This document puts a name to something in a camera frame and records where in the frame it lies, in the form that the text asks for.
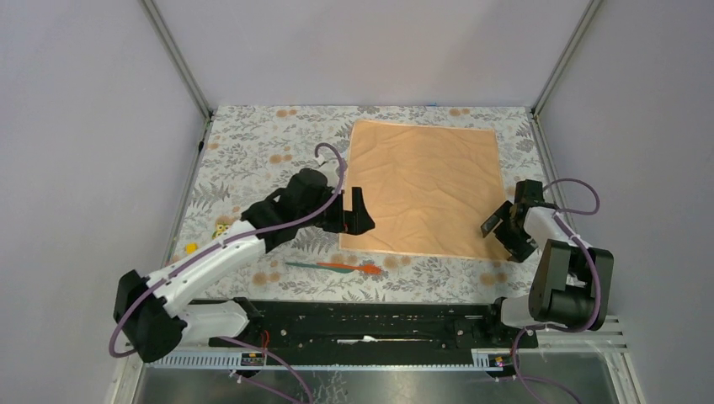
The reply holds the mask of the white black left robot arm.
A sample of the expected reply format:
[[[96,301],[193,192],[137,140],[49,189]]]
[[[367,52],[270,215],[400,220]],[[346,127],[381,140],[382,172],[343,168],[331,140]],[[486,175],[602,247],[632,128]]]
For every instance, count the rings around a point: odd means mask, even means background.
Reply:
[[[138,354],[151,363],[179,346],[232,337],[242,346],[258,341],[259,320],[234,300],[196,304],[209,286],[241,266],[255,263],[291,241],[301,228],[352,236],[375,228],[360,187],[353,187],[351,204],[344,208],[344,192],[321,171],[303,168],[285,187],[250,205],[239,220],[190,255],[148,275],[135,270],[118,283],[113,318],[117,326],[109,353],[122,357],[115,345],[124,335]]]

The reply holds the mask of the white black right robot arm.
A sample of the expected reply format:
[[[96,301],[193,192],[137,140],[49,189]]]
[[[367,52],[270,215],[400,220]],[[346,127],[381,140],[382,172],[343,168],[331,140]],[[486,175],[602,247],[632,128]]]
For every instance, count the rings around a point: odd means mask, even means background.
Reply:
[[[503,347],[516,327],[552,328],[564,332],[597,331],[605,323],[614,267],[613,254],[586,242],[565,221],[565,210],[546,201],[547,186],[526,179],[481,225],[509,253],[524,263],[540,254],[530,291],[495,301],[496,316],[482,325],[488,343]]]

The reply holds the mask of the orange cloth napkin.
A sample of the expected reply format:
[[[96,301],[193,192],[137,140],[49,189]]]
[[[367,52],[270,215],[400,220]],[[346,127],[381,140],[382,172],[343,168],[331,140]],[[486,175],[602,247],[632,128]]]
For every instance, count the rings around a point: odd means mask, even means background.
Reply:
[[[493,129],[354,123],[347,190],[360,187],[376,226],[342,249],[503,261],[482,223],[506,200]]]

